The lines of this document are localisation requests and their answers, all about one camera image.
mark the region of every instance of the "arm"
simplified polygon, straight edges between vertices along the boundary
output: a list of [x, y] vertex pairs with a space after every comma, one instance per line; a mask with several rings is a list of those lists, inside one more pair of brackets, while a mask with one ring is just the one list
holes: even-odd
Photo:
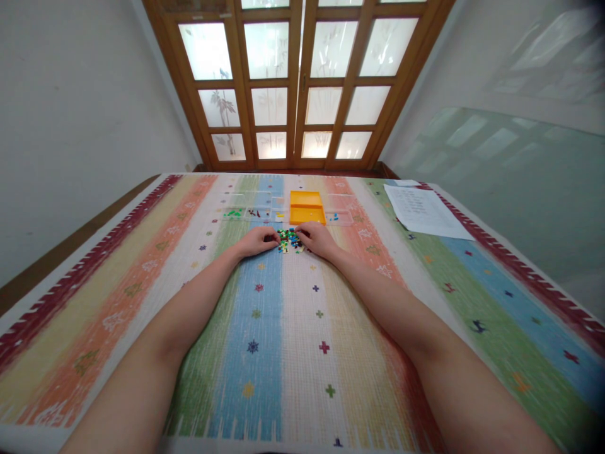
[[[266, 236], [271, 241], [265, 242]], [[273, 228], [257, 227], [174, 295], [122, 358], [61, 452], [153, 452], [181, 362], [210, 319], [233, 269], [244, 257], [278, 244]]]
[[483, 361], [411, 292], [339, 248], [321, 224], [296, 231], [338, 268], [408, 354], [450, 452], [558, 452]]

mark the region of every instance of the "wooden floor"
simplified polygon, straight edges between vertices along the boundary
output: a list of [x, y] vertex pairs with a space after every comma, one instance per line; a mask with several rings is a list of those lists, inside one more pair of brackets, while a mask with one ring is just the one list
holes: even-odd
[[[397, 178], [397, 176], [384, 164], [378, 163], [379, 170], [364, 171], [337, 171], [325, 170], [267, 170], [259, 173], [280, 173], [295, 175], [334, 175], [338, 177], [360, 177], [360, 178]], [[196, 172], [203, 171], [203, 167], [195, 168]], [[148, 178], [137, 187], [128, 191], [123, 197], [115, 201], [93, 219], [84, 224], [80, 229], [68, 236], [63, 242], [46, 253], [33, 265], [16, 276], [12, 281], [0, 288], [0, 316], [8, 311], [13, 305], [32, 290], [42, 279], [50, 274], [57, 266], [78, 249], [88, 238], [93, 236], [105, 223], [114, 217], [122, 208], [130, 203], [147, 186], [155, 180], [158, 175]]]

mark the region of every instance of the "red border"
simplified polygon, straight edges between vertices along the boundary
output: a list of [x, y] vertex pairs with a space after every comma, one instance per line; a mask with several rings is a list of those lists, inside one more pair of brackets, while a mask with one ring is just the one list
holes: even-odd
[[116, 250], [129, 233], [158, 204], [182, 178], [169, 175], [128, 215], [93, 247], [67, 274], [59, 279], [44, 296], [24, 313], [10, 329], [0, 336], [0, 375], [8, 369], [19, 354], [48, 325], [67, 301], [74, 295], [101, 264]]
[[426, 183], [421, 184], [420, 189], [435, 192], [481, 246], [498, 259], [513, 276], [522, 281], [544, 305], [573, 329], [595, 352], [605, 358], [605, 327], [598, 320], [555, 289], [546, 279], [501, 245], [496, 238], [470, 220], [440, 193]]

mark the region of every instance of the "green stripe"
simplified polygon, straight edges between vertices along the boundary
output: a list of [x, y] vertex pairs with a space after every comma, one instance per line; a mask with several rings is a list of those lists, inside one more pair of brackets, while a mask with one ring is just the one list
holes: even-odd
[[[258, 190], [258, 176], [239, 178], [235, 192]], [[226, 221], [221, 224], [214, 259], [239, 241], [250, 230], [250, 223]], [[222, 370], [227, 331], [238, 292], [239, 267], [231, 274], [206, 328], [189, 350], [181, 365], [172, 398], [165, 434], [203, 436], [214, 410], [212, 398], [217, 376]]]
[[[438, 236], [414, 233], [416, 239], [408, 238], [410, 233], [395, 220], [395, 212], [383, 190], [384, 180], [366, 178], [365, 181], [368, 191], [397, 224], [396, 229], [406, 246], [423, 263], [435, 285], [443, 290], [449, 306], [458, 314], [469, 337], [490, 359], [492, 371], [517, 401], [553, 440], [565, 448], [577, 450], [589, 442], [591, 429], [595, 428], [599, 419], [565, 377], [540, 353], [531, 339]], [[445, 291], [445, 283], [448, 282], [456, 291]], [[472, 329], [473, 320], [481, 320], [489, 331], [476, 333]], [[531, 388], [521, 392], [515, 374], [521, 376], [523, 383]]]

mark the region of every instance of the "yellow stripe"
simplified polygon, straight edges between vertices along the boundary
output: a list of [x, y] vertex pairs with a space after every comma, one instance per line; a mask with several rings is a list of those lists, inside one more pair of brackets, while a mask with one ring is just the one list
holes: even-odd
[[[322, 187], [327, 193], [323, 182], [305, 181], [306, 187]], [[336, 243], [349, 251], [344, 228], [353, 227], [328, 227]], [[385, 355], [396, 351], [342, 275], [325, 262], [321, 269], [351, 447], [397, 450], [399, 438], [404, 450], [415, 451], [410, 428], [402, 421], [402, 414], [411, 417], [409, 405], [403, 390], [394, 386], [395, 369], [402, 364]]]
[[129, 234], [122, 245], [67, 302], [49, 326], [32, 342], [0, 378], [0, 422], [14, 423], [38, 388], [40, 380], [72, 348], [79, 333], [120, 283], [137, 256], [172, 214], [178, 201], [191, 189], [197, 177], [183, 177], [161, 202]]

